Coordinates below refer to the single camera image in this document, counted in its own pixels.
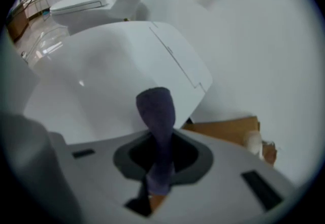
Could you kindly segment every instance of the toilet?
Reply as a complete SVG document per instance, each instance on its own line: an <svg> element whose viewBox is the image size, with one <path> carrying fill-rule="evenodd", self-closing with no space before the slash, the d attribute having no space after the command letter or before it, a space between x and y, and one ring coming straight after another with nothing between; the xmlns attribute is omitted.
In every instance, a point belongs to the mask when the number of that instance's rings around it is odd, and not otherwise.
<svg viewBox="0 0 325 224"><path fill-rule="evenodd" d="M131 18L140 0L61 0L50 8L53 20L68 28L70 35Z"/></svg>

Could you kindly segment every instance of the toilet seat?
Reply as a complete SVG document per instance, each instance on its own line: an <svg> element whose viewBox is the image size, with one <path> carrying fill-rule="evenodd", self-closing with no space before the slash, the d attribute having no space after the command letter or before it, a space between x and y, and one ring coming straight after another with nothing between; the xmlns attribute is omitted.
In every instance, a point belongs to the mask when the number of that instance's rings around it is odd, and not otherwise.
<svg viewBox="0 0 325 224"><path fill-rule="evenodd" d="M62 0L51 7L51 14L67 14L107 6L108 0Z"/></svg>

